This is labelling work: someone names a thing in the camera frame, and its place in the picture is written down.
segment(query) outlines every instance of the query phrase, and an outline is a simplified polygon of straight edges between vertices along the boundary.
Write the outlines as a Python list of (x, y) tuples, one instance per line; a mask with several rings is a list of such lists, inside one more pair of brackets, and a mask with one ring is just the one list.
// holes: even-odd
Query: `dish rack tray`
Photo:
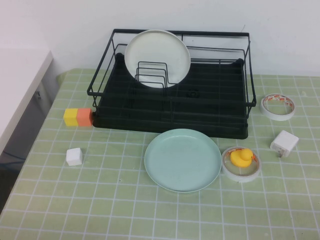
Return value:
[(209, 137), (247, 138), (249, 113), (257, 103), (249, 33), (169, 31), (187, 46), (190, 69), (181, 82), (166, 87), (166, 63), (154, 63), (164, 71), (154, 76), (162, 87), (154, 88), (140, 82), (139, 65), (132, 77), (125, 64), (126, 46), (143, 31), (113, 30), (87, 89), (96, 109), (93, 125), (155, 133), (184, 128)]

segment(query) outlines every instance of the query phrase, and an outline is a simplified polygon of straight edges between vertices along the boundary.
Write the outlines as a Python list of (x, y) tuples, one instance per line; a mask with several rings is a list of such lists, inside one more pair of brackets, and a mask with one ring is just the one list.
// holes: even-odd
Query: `white block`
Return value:
[(69, 166), (76, 166), (82, 164), (82, 151), (78, 148), (72, 148), (66, 151), (66, 162)]

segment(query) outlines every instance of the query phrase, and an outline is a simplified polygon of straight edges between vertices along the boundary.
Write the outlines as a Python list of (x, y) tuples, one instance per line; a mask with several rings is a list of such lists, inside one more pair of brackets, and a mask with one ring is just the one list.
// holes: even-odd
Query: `rubber duck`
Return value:
[(231, 152), (230, 160), (233, 165), (239, 168), (249, 167), (254, 154), (249, 148), (239, 149)]

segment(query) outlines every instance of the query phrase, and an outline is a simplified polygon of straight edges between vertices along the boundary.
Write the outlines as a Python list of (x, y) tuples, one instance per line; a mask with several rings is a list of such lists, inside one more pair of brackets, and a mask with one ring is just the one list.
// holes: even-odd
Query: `toy block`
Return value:
[(72, 148), (66, 151), (66, 162), (69, 166), (76, 166), (82, 164), (82, 151), (78, 148)]
[(77, 113), (78, 113), (78, 108), (67, 108), (64, 111), (63, 119), (65, 122), (65, 125), (68, 127), (71, 126), (78, 126), (78, 121), (77, 121)]
[(76, 114), (76, 120), (79, 126), (92, 126), (92, 111), (91, 108), (79, 108)]

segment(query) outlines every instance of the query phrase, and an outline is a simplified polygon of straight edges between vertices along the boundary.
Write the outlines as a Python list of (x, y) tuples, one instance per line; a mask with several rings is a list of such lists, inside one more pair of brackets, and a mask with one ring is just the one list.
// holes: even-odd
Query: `light blue plate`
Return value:
[(166, 131), (149, 144), (144, 165), (150, 178), (174, 192), (194, 192), (220, 173), (222, 157), (209, 137), (190, 129)]

